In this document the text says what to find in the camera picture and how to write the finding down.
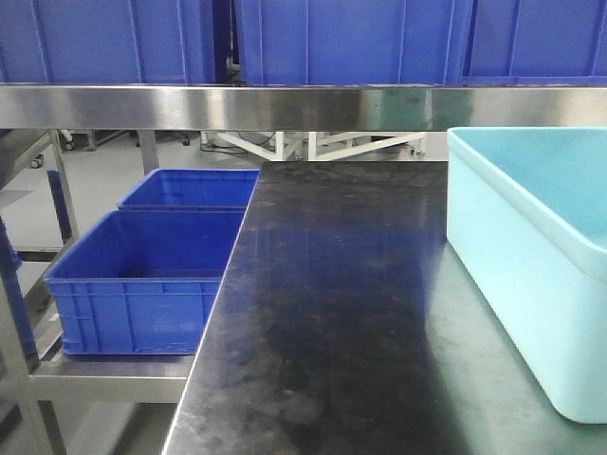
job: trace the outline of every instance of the metal rack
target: metal rack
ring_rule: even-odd
[[[139,130],[149,172],[158,167],[154,130],[423,132],[454,126],[607,126],[607,88],[0,85],[1,128],[53,130],[72,238],[78,233],[59,129]],[[38,298],[47,298],[38,289]],[[0,287],[0,350],[43,454],[65,453],[53,401],[176,403],[193,362],[68,358],[59,347],[61,326],[52,306],[34,334],[37,352],[26,355],[9,294]]]

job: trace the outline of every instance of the light blue plastic tub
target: light blue plastic tub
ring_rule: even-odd
[[[607,129],[455,128],[447,235],[565,417],[607,423]]]

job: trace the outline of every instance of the gray floor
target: gray floor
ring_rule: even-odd
[[[427,155],[410,155],[403,148],[369,153],[356,160],[446,159],[445,135],[429,135]],[[264,160],[256,155],[201,152],[197,138],[189,147],[178,141],[158,144],[161,167],[258,168]],[[0,192],[0,214],[15,246],[61,246],[61,237],[46,182],[46,170],[55,167],[52,152],[45,153],[42,169],[26,169]],[[103,145],[96,152],[65,154],[70,188],[80,232],[93,226],[142,177],[140,151],[127,135]],[[44,272],[45,265],[24,263],[19,279],[24,291]],[[9,399],[0,389],[0,403]],[[56,405],[70,454],[118,455],[158,453],[168,430],[173,405],[73,404]],[[0,432],[0,454],[36,453],[23,424],[6,434]]]

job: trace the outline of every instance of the blue plastic crate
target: blue plastic crate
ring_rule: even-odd
[[[241,212],[114,211],[45,274],[68,354],[193,354]]]
[[[121,210],[244,211],[257,170],[158,169],[119,202]]]
[[[230,0],[2,0],[0,82],[221,82]]]
[[[236,0],[251,84],[459,81],[471,0]]]
[[[476,0],[463,83],[607,83],[604,0]]]
[[[554,407],[607,423],[607,129],[449,132],[447,236]]]

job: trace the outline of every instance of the black work surface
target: black work surface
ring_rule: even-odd
[[[445,238],[447,163],[267,163],[165,453],[607,453]]]

